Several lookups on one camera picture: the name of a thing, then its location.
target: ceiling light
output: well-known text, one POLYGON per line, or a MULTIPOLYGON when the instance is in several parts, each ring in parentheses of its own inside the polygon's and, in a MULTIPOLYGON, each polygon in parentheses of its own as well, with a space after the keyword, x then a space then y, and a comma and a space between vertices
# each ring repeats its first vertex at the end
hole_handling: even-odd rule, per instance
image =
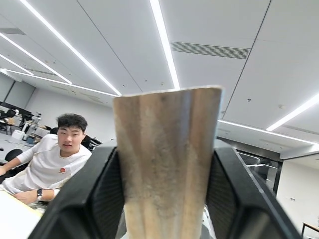
POLYGON ((11 61, 10 59, 6 58, 5 56, 0 54, 0 57, 3 58, 4 60, 10 62, 11 64, 15 65, 16 67, 20 68, 21 70, 25 71, 26 73, 30 74, 30 75, 34 75, 32 72, 24 69, 22 66, 16 64, 15 62, 11 61))
POLYGON ((80 60, 87 65, 104 83, 106 83, 116 94, 122 94, 90 63, 84 58, 37 10, 35 10, 26 0, 20 0, 64 45, 66 45, 80 60))
POLYGON ((34 78, 38 78, 38 79, 42 79, 42 80, 46 80, 46 81, 51 81, 51 82, 59 83, 59 84, 65 85, 65 86, 71 86, 71 87, 74 87, 74 88, 83 89, 83 90, 87 90, 87 91, 91 91, 91 92, 96 92, 96 93, 100 93, 100 94, 107 95, 107 96, 118 97, 118 95, 113 95, 113 94, 110 94, 110 93, 107 93, 107 92, 97 91, 97 90, 93 90, 93 89, 86 88, 86 87, 82 87, 82 86, 77 86, 77 85, 73 85, 73 84, 68 84, 68 83, 64 83, 64 82, 60 82, 60 81, 55 81, 55 80, 48 79, 48 78, 41 77, 41 76, 28 75, 28 74, 26 74, 26 73, 19 72, 19 71, 13 71, 13 70, 8 70, 8 69, 0 69, 0 71, 1 71, 1 72, 9 71, 9 72, 17 73, 17 74, 24 75, 24 76, 30 76, 30 77, 34 77, 34 78))
POLYGON ((174 65, 173 55, 171 53, 171 49, 170 49, 170 45, 168 41, 168 36, 167 36, 166 28, 165 28, 163 15, 160 9, 160 2, 159 0, 150 0, 150 3, 151 3, 154 18, 155 18, 156 26, 158 27, 158 31, 160 34, 159 36, 160 36, 161 44, 164 49, 171 79, 173 80, 174 88, 176 90, 179 90, 180 86, 179 86, 178 77, 177 77, 177 73, 176 73, 176 69, 174 65))
POLYGON ((251 158, 257 158, 257 159, 259 160, 258 157, 255 157, 255 156, 252 156, 252 155, 249 155, 249 154, 246 154, 246 153, 241 153, 241 152, 237 152, 237 153, 242 154, 242 155, 249 156, 249 157, 251 157, 251 158))
POLYGON ((270 165, 267 165, 267 164, 250 164, 250 165, 246 165, 246 167, 263 167, 263 166, 266 166, 266 167, 269 167, 269 168, 276 168, 274 166, 270 166, 270 165))
POLYGON ((275 136, 282 137, 282 138, 288 138, 288 139, 292 139, 292 140, 303 142, 303 143, 309 143, 309 144, 313 144, 313 145, 318 144, 316 142, 311 142, 311 141, 303 140, 303 139, 300 139, 300 138, 294 138, 294 137, 290 137, 290 136, 279 134, 279 133, 269 132, 269 131, 266 131, 266 130, 263 130, 263 129, 253 128, 253 127, 249 127, 249 126, 245 126, 245 125, 242 125, 242 124, 233 123, 233 122, 229 122, 229 121, 225 121, 225 120, 220 120, 219 119, 218 122, 226 123, 226 124, 230 124, 230 125, 246 128, 246 129, 251 129, 251 130, 254 130, 254 131, 267 133, 267 134, 275 135, 275 136))
POLYGON ((297 109, 294 111, 290 112, 288 115, 285 117, 281 118, 278 120, 276 123, 273 125, 269 126, 266 130, 267 131, 273 131, 274 129, 278 128, 279 126, 283 125, 284 123, 288 122, 292 118, 296 117, 297 115, 301 114, 305 110, 309 109, 311 106, 314 106, 319 102, 319 94, 315 95, 312 97, 310 100, 299 106, 297 109))
POLYGON ((48 65, 44 64, 42 61, 40 61, 38 58, 36 58, 35 56, 33 56, 31 53, 29 53, 28 51, 26 51, 25 49, 23 49, 21 46, 19 46, 18 44, 16 44, 14 41, 12 41, 11 39, 7 38, 5 35, 3 35, 0 32, 0 36, 7 40, 8 42, 10 42, 13 46, 15 46, 16 48, 18 48, 20 51, 24 52, 26 55, 28 55, 29 57, 31 57, 33 60, 35 60, 37 63, 41 64, 42 66, 44 66, 46 69, 48 69, 49 71, 53 72, 55 75, 57 75, 58 77, 60 77, 61 79, 63 79, 64 81, 66 81, 69 84, 72 84, 71 81, 69 81, 68 79, 66 79, 64 76, 62 76, 60 73, 56 72, 55 70, 53 70, 51 67, 49 67, 48 65))

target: white wall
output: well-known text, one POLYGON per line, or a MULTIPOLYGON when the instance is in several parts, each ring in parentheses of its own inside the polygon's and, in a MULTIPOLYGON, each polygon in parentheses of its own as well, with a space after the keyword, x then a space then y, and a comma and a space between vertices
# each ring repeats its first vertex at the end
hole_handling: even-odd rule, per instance
POLYGON ((64 113, 82 115, 88 122, 87 134, 102 142, 115 139, 113 110, 73 97, 36 89, 26 106, 27 111, 42 113, 41 124, 57 127, 56 118, 64 113))
POLYGON ((4 101, 14 80, 0 72, 0 101, 4 101))
MULTIPOLYGON (((300 232, 303 222, 318 227, 319 170, 295 163, 293 159, 284 161, 277 200, 300 232)), ((306 236, 317 238, 319 235, 306 236)))
POLYGON ((25 109, 27 103, 29 102, 35 87, 26 83, 16 81, 8 94, 5 102, 13 106, 25 109))

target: man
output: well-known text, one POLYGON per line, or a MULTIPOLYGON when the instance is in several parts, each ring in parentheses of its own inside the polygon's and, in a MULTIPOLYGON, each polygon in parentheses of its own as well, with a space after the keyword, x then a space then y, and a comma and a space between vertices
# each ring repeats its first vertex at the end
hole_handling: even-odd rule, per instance
POLYGON ((57 135, 46 135, 36 146, 0 167, 1 176, 30 162, 25 170, 5 179, 0 190, 27 205, 35 201, 51 201, 62 185, 84 166, 91 156, 91 152, 81 145, 86 120, 76 114, 65 114, 57 122, 57 135))

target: hand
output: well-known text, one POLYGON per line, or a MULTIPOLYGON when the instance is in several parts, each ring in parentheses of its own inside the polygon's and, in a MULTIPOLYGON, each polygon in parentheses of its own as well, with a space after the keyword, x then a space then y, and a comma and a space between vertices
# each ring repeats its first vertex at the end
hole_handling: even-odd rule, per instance
POLYGON ((5 175, 6 170, 3 166, 0 167, 0 176, 5 175))
POLYGON ((22 193, 17 193, 14 194, 14 198, 17 198, 19 201, 23 202, 24 204, 30 204, 36 201, 37 199, 37 194, 36 190, 32 191, 27 191, 27 192, 22 192, 22 193))

